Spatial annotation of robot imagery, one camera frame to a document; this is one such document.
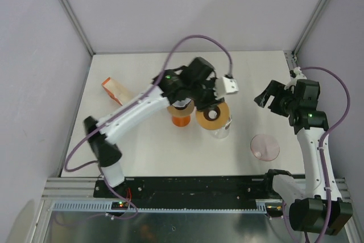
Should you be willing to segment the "white paper coffee filter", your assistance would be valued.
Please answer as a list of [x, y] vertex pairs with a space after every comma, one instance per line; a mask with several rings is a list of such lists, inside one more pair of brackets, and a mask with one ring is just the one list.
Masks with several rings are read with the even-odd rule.
[[182, 100], [182, 101], [176, 101], [175, 103], [173, 103], [173, 106], [175, 108], [184, 108], [190, 103], [190, 101], [191, 101], [190, 99], [185, 99], [185, 100]]

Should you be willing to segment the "blue glass dripper cone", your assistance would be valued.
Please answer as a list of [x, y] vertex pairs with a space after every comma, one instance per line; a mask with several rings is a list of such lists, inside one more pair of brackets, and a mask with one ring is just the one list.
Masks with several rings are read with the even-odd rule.
[[191, 104], [191, 99], [186, 98], [185, 100], [182, 101], [176, 101], [175, 103], [173, 103], [173, 107], [177, 110], [184, 110], [186, 109], [190, 104]]

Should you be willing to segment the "clear glass carafe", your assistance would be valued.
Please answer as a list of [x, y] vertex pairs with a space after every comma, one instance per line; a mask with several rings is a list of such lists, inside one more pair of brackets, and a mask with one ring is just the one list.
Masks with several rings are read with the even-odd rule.
[[232, 116], [229, 116], [226, 124], [217, 130], [210, 131], [210, 135], [215, 139], [226, 138], [230, 132], [231, 122], [232, 122]]

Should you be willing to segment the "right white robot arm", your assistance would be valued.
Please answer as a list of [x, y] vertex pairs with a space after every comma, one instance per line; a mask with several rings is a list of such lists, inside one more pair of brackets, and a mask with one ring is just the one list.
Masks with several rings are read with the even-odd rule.
[[320, 84], [300, 79], [289, 86], [272, 80], [254, 102], [261, 108], [287, 117], [303, 155], [305, 188], [302, 190], [292, 174], [270, 169], [263, 193], [278, 195], [285, 201], [289, 224], [294, 231], [337, 235], [353, 215], [353, 207], [343, 200], [330, 163], [329, 124], [326, 113], [317, 110]]

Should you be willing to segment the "orange glass flask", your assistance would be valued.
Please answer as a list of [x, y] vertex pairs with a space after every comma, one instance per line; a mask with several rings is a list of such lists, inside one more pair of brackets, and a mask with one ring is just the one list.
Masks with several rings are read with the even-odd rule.
[[184, 117], [177, 117], [172, 116], [172, 123], [177, 127], [185, 127], [187, 126], [191, 121], [191, 116], [184, 116]]

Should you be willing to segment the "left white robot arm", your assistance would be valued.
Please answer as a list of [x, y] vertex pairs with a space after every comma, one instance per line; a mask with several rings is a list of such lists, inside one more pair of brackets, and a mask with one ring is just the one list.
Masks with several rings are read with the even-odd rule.
[[106, 191], [113, 197], [125, 193], [125, 176], [121, 166], [122, 153], [117, 141], [134, 126], [166, 108], [172, 116], [185, 117], [194, 110], [213, 109], [224, 101], [227, 77], [217, 77], [214, 66], [196, 57], [188, 66], [165, 69], [148, 89], [101, 121], [92, 116], [84, 120], [85, 130], [95, 135], [88, 139], [104, 176]]

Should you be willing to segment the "pink glass dripper cone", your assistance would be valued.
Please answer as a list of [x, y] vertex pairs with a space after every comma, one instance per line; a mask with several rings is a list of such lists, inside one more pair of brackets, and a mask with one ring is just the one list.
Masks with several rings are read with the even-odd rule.
[[270, 162], [279, 156], [280, 146], [275, 137], [257, 134], [250, 142], [250, 150], [257, 159]]

